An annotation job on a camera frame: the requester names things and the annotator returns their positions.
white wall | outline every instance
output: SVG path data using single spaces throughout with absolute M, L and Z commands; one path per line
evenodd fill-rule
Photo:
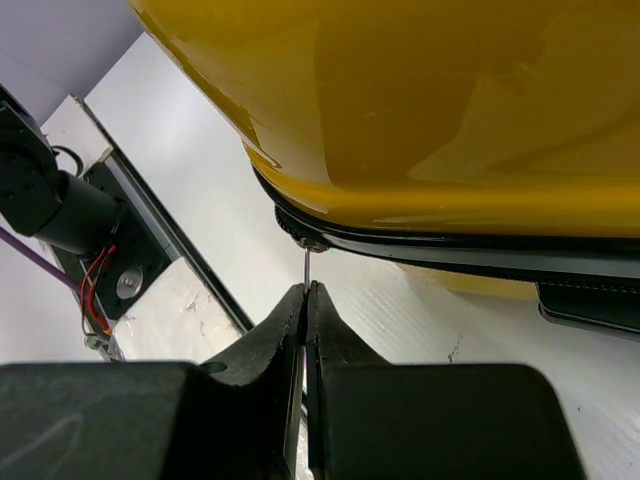
M 45 255 L 38 241 L 20 240 Z M 0 240 L 0 364 L 101 360 L 84 346 L 70 290 Z
M 0 83 L 42 124 L 142 33 L 125 0 L 0 1 Z

cable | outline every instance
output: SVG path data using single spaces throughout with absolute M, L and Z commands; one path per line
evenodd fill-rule
M 91 318 L 100 325 L 100 328 L 102 328 L 102 331 L 107 335 L 111 335 L 111 328 L 109 328 L 109 324 L 107 323 L 107 320 L 95 311 L 94 303 L 95 303 L 96 287 L 98 286 L 98 280 L 100 279 L 100 277 L 104 273 L 105 268 L 107 267 L 107 261 L 109 260 L 109 255 L 115 252 L 115 250 L 116 250 L 116 246 L 115 245 L 111 246 L 111 248 L 109 248 L 109 250 L 107 251 L 107 254 L 104 256 L 104 258 L 100 262 L 100 267 L 98 268 L 96 279 L 91 285 L 91 288 L 89 289 L 89 298 L 88 298 L 89 314 L 91 315 Z
M 80 155 L 78 155 L 76 152 L 74 152 L 70 148 L 65 147 L 63 145 L 53 145 L 51 147 L 51 150 L 58 153 L 63 152 L 69 155 L 76 164 L 76 177 L 79 177 L 80 175 L 82 175 L 82 172 L 84 172 L 84 162 L 80 158 Z
M 89 275 L 91 275 L 91 272 L 93 271 L 93 269 L 96 268 L 96 265 L 102 260 L 102 258 L 105 256 L 106 253 L 107 253 L 107 249 L 106 247 L 103 247 L 102 251 L 100 252 L 100 255 L 96 257 L 96 259 L 93 261 L 91 266 L 87 269 L 87 273 L 84 274 L 84 278 L 82 279 L 82 284 L 80 284 L 80 324 L 82 326 L 82 333 L 84 333 L 85 336 L 87 337 L 95 336 L 95 333 L 87 332 L 86 325 L 85 325 L 84 288 L 87 285 L 87 280 L 89 279 Z
M 69 275 L 67 275 L 62 270 L 55 267 L 51 263 L 47 262 L 44 258 L 38 255 L 36 252 L 27 247 L 20 240 L 15 238 L 8 230 L 0 227 L 0 240 L 4 240 L 10 247 L 16 249 L 22 255 L 27 257 L 33 263 L 35 263 L 38 267 L 42 268 L 44 271 L 64 283 L 67 287 L 69 287 L 74 292 L 80 291 L 80 285 L 74 279 L 72 279 Z

red wire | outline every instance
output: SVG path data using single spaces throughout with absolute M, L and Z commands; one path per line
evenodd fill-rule
M 80 318 L 82 320 L 83 329 L 84 329 L 84 288 L 87 285 L 87 280 L 89 279 L 89 275 L 91 275 L 91 272 L 93 271 L 93 269 L 96 268 L 96 265 L 100 262 L 100 260 L 102 260 L 102 257 L 104 257 L 105 253 L 107 253 L 107 249 L 103 247 L 102 251 L 100 252 L 100 255 L 96 257 L 96 259 L 93 261 L 91 266 L 87 269 L 87 273 L 84 274 L 84 278 L 82 279 L 82 285 L 80 285 Z
M 100 269 L 98 270 L 96 279 L 91 284 L 91 288 L 89 289 L 89 298 L 88 298 L 89 314 L 91 315 L 91 318 L 93 318 L 93 320 L 100 325 L 100 328 L 102 328 L 102 331 L 107 335 L 111 335 L 111 329 L 109 328 L 109 324 L 107 323 L 107 320 L 104 317 L 102 317 L 95 311 L 94 303 L 95 303 L 96 286 L 98 285 L 98 279 L 100 278 L 105 268 L 107 267 L 107 260 L 109 259 L 109 255 L 111 255 L 115 251 L 116 251 L 116 246 L 112 245 L 111 248 L 109 248 L 109 250 L 107 251 L 107 255 L 102 259 L 102 263 L 100 264 Z

yellow object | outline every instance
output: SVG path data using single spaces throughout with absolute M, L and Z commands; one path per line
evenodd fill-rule
M 131 0 L 318 218 L 640 237 L 636 0 Z

circular metal disc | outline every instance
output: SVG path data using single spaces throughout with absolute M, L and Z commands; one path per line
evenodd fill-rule
M 131 267 L 120 275 L 116 284 L 116 294 L 123 300 L 135 297 L 140 293 L 142 280 L 142 269 L 140 267 Z

